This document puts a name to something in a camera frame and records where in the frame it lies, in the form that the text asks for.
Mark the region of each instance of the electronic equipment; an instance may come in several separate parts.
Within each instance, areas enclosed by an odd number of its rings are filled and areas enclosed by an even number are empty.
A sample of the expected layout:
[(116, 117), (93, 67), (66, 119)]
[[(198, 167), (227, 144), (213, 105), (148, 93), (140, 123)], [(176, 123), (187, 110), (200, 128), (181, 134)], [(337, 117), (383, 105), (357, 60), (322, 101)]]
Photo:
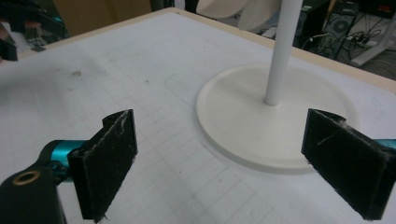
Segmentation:
[(320, 39), (314, 53), (329, 59), (336, 59), (358, 12), (359, 3), (337, 2), (323, 30), (323, 33), (327, 35)]
[(321, 35), (330, 0), (304, 0), (297, 23), (293, 46), (300, 49), (306, 45), (310, 37)]
[(395, 0), (359, 0), (360, 10), (379, 17), (392, 19), (396, 12)]
[[(60, 38), (64, 38), (66, 32), (62, 22), (56, 21), (43, 8), (29, 0), (0, 0), (0, 18), (7, 20), (12, 32), (24, 33), (26, 21), (38, 21), (42, 29)], [(17, 61), (16, 48), (0, 40), (0, 57)]]

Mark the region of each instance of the white table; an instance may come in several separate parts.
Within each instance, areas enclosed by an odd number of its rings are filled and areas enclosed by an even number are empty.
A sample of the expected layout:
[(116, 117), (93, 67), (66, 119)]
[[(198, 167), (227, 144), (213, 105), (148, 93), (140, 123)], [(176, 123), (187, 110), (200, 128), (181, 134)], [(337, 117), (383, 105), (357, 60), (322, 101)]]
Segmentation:
[[(270, 62), (272, 46), (172, 8), (3, 63), (0, 180), (32, 164), (49, 141), (89, 139), (106, 115), (132, 108), (139, 154), (104, 223), (365, 223), (318, 174), (250, 170), (202, 136), (199, 90), (230, 67)], [(396, 82), (298, 49), (293, 55), (290, 65), (355, 102), (361, 132), (396, 137)], [(68, 223), (82, 223), (73, 184), (59, 191)], [(395, 197), (388, 209), (374, 223), (394, 223)]]

